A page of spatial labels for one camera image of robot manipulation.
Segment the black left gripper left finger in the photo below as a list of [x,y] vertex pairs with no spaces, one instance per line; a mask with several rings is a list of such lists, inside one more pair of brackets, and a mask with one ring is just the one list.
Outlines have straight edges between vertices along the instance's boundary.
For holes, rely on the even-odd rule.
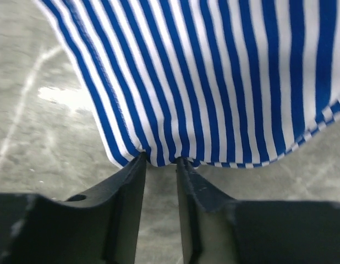
[[134,263],[146,158],[65,201],[0,193],[0,263]]

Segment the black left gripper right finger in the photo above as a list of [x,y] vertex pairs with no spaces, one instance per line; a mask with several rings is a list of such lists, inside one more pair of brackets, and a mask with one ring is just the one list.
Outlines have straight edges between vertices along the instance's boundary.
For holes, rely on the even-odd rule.
[[185,263],[340,263],[340,202],[237,200],[177,160]]

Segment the blue white striped tank top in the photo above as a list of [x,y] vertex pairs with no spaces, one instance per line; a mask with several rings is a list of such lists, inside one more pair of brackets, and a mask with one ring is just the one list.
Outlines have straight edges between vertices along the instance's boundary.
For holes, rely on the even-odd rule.
[[109,160],[254,168],[340,120],[340,1],[37,1]]

